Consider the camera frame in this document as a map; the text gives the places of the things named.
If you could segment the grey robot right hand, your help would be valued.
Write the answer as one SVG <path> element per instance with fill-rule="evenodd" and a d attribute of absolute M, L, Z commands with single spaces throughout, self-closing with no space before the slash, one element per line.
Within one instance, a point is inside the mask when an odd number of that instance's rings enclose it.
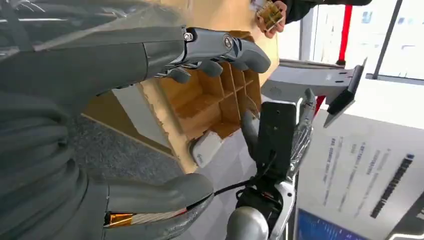
<path fill-rule="evenodd" d="M 265 101 L 259 113 L 247 108 L 241 115 L 240 126 L 256 164 L 256 178 L 279 183 L 291 181 L 298 172 L 311 143 L 316 96 L 308 88 L 299 100 Z"/>

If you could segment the person's hand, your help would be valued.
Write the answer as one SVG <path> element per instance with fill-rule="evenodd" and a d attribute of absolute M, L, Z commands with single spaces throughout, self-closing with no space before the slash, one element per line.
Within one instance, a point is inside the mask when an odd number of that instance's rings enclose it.
<path fill-rule="evenodd" d="M 269 39 L 272 39 L 276 33 L 282 33 L 284 31 L 287 19 L 287 5 L 281 0 L 274 0 L 273 2 L 282 15 L 282 20 L 280 22 L 276 23 L 272 28 L 268 30 L 262 17 L 257 15 L 255 19 L 257 27 Z"/>

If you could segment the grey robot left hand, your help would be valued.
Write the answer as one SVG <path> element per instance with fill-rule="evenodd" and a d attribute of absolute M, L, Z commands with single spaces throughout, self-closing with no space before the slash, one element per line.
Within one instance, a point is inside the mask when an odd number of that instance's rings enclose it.
<path fill-rule="evenodd" d="M 190 173 L 156 186 L 90 175 L 74 160 L 68 120 L 113 89 L 153 77 L 188 80 L 220 62 L 265 73 L 255 43 L 186 27 L 142 0 L 0 3 L 0 237 L 170 240 L 214 197 Z"/>

